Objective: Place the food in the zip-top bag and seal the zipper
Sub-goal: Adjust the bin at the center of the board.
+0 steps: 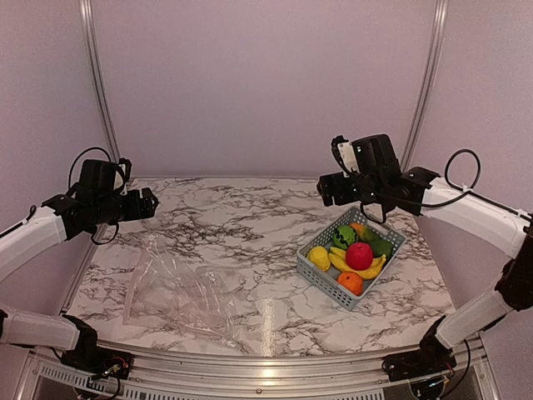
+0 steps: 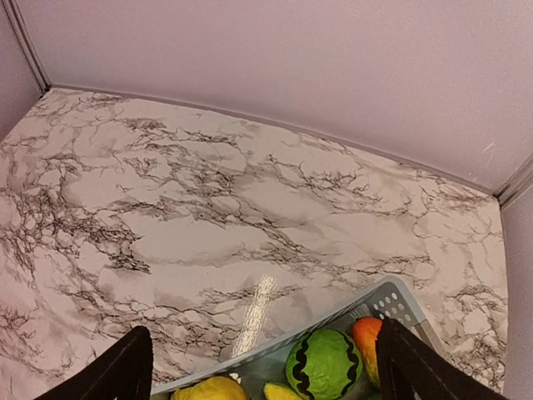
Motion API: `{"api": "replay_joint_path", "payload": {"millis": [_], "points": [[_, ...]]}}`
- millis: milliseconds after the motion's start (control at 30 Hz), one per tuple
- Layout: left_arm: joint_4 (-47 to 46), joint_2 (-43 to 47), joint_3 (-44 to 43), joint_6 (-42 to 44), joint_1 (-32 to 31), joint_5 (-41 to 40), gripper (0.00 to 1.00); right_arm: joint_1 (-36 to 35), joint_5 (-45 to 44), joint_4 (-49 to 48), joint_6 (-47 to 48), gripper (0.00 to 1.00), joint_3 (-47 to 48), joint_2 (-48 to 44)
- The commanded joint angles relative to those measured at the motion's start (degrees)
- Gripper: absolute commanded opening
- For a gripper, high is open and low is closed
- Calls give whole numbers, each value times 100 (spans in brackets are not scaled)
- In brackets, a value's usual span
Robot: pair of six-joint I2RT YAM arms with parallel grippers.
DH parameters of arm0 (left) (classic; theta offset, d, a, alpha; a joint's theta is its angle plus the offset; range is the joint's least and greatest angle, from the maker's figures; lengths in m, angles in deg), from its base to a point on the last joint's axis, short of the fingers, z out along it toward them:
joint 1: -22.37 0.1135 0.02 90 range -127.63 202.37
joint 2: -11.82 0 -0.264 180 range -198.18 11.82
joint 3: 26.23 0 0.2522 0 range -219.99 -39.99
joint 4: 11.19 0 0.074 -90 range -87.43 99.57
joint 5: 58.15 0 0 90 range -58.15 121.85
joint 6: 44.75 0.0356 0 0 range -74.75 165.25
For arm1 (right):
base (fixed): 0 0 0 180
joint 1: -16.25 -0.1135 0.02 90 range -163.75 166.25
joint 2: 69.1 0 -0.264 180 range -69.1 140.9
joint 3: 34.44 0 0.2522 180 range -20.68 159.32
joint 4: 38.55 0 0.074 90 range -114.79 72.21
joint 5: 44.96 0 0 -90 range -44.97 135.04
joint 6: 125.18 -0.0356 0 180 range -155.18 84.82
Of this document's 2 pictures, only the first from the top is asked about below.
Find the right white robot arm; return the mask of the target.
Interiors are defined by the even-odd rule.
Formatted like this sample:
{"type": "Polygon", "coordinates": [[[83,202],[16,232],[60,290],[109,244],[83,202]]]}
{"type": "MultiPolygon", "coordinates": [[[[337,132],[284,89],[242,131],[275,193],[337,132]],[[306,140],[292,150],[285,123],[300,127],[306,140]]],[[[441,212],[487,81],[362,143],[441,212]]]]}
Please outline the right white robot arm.
{"type": "Polygon", "coordinates": [[[385,134],[349,141],[338,136],[331,153],[339,173],[320,177],[325,205],[358,202],[376,204],[383,214],[399,208],[436,223],[444,233],[431,232],[446,285],[460,286],[451,274],[468,283],[482,273],[472,297],[452,314],[434,322],[414,352],[389,356],[386,367],[430,373],[452,358],[452,350],[471,334],[492,328],[510,313],[532,306],[532,216],[476,192],[475,184],[460,186],[447,174],[425,167],[402,171],[385,134]]]}

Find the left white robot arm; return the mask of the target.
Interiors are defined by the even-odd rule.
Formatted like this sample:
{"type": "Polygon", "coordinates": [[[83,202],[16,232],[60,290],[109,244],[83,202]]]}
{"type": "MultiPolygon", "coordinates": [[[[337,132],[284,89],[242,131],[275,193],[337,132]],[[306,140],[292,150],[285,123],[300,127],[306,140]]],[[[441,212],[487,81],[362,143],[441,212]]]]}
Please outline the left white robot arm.
{"type": "MultiPolygon", "coordinates": [[[[39,254],[81,233],[96,234],[105,224],[153,218],[158,199],[148,187],[128,190],[132,164],[86,159],[80,177],[64,194],[32,207],[23,220],[1,234],[1,278],[6,279],[39,254]]],[[[1,342],[29,347],[72,351],[88,371],[105,363],[105,352],[96,345],[96,332],[74,317],[53,317],[1,306],[1,342]]]]}

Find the clear zip top bag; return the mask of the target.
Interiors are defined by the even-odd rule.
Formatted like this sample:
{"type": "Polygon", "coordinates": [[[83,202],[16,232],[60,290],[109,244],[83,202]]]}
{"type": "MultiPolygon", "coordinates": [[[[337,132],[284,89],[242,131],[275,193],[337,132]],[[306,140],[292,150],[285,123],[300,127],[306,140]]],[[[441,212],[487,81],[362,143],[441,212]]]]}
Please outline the clear zip top bag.
{"type": "Polygon", "coordinates": [[[188,262],[169,251],[159,235],[142,240],[125,297],[125,325],[193,334],[232,347],[238,337],[236,315],[224,272],[188,262]]]}

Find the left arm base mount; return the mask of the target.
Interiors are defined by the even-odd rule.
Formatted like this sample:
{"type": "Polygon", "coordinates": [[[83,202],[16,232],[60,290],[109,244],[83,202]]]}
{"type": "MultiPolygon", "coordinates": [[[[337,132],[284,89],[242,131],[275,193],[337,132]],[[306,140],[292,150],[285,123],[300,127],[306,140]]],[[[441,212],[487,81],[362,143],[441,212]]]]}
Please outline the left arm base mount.
{"type": "Polygon", "coordinates": [[[104,347],[98,347],[93,355],[82,355],[77,351],[65,351],[61,363],[99,378],[112,376],[126,380],[129,376],[133,355],[104,347]]]}

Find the grey plastic basket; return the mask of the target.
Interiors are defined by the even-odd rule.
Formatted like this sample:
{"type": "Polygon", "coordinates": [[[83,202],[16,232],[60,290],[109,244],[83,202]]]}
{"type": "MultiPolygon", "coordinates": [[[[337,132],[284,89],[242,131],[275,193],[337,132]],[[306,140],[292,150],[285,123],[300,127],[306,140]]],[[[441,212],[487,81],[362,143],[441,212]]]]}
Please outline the grey plastic basket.
{"type": "Polygon", "coordinates": [[[367,295],[406,242],[352,207],[297,250],[296,270],[348,311],[367,295]]]}

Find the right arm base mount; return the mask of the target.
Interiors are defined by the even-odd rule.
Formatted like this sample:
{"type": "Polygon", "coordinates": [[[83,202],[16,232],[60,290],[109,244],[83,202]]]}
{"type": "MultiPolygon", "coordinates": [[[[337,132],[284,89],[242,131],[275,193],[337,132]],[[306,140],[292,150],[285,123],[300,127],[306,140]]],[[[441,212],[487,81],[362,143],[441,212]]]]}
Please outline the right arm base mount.
{"type": "Polygon", "coordinates": [[[381,368],[391,382],[397,382],[451,371],[455,366],[456,359],[452,351],[420,348],[385,356],[381,368]]]}

